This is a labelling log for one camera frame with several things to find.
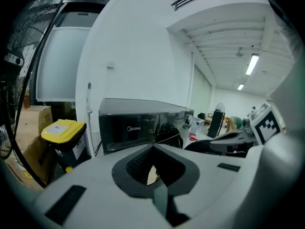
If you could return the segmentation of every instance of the trash bin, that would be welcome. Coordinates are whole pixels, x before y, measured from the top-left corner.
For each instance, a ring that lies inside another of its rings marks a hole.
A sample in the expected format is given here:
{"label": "trash bin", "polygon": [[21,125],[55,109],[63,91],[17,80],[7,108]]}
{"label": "trash bin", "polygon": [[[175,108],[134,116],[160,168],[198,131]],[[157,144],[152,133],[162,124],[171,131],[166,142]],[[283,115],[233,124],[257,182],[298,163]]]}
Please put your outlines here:
{"label": "trash bin", "polygon": [[59,165],[66,171],[90,159],[83,137],[85,130],[83,122],[60,119],[41,133],[41,137],[55,150]]}

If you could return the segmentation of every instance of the brown cardboard box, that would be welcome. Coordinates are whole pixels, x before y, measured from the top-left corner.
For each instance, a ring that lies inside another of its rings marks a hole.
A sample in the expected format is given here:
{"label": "brown cardboard box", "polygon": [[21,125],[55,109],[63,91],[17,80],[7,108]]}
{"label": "brown cardboard box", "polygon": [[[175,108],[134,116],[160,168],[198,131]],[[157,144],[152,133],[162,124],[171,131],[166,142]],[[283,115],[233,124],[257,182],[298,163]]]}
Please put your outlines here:
{"label": "brown cardboard box", "polygon": [[[55,154],[40,135],[28,145],[23,156],[35,174],[47,185],[53,170]],[[23,185],[36,190],[43,189],[16,158],[8,158],[6,164]]]}
{"label": "brown cardboard box", "polygon": [[16,132],[16,142],[23,153],[29,144],[53,123],[50,106],[22,108]]}

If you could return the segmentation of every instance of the ceiling light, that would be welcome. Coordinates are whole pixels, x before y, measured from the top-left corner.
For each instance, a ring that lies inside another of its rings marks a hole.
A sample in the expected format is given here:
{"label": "ceiling light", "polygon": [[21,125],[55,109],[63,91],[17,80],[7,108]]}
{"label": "ceiling light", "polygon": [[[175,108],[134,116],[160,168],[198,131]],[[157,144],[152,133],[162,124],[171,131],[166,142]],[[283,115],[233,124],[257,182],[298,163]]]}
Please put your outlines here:
{"label": "ceiling light", "polygon": [[247,72],[246,72],[247,75],[251,75],[251,73],[252,73],[252,71],[253,71],[253,69],[254,69],[258,59],[259,59],[259,55],[258,54],[252,54],[252,58],[251,58],[249,67],[248,67]]}
{"label": "ceiling light", "polygon": [[238,87],[238,90],[242,90],[243,87],[244,87],[244,84],[240,84]]}

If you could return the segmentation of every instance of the label on trash bin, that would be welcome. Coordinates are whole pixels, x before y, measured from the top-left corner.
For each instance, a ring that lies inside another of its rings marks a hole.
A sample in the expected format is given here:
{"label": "label on trash bin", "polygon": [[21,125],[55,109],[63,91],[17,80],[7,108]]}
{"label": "label on trash bin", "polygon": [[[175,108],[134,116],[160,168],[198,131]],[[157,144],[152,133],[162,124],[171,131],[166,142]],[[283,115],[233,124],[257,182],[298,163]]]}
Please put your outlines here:
{"label": "label on trash bin", "polygon": [[45,130],[45,132],[52,133],[52,134],[55,134],[55,135],[60,135],[66,129],[68,129],[68,127],[64,126],[64,125],[51,125],[50,127],[48,127]]}
{"label": "label on trash bin", "polygon": [[82,151],[85,148],[85,141],[84,141],[84,137],[82,136],[81,139],[78,141],[77,145],[73,148],[73,153],[76,157],[76,159],[78,159],[81,156]]}

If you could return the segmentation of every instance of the fan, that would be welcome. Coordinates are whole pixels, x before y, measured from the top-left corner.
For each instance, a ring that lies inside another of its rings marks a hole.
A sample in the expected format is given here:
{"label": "fan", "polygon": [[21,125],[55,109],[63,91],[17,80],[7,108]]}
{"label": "fan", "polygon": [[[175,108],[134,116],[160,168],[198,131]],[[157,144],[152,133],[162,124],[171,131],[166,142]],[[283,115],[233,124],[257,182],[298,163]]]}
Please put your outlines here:
{"label": "fan", "polygon": [[216,111],[220,111],[220,112],[224,112],[224,113],[225,113],[224,104],[219,103],[218,105],[216,105],[215,110],[216,110]]}

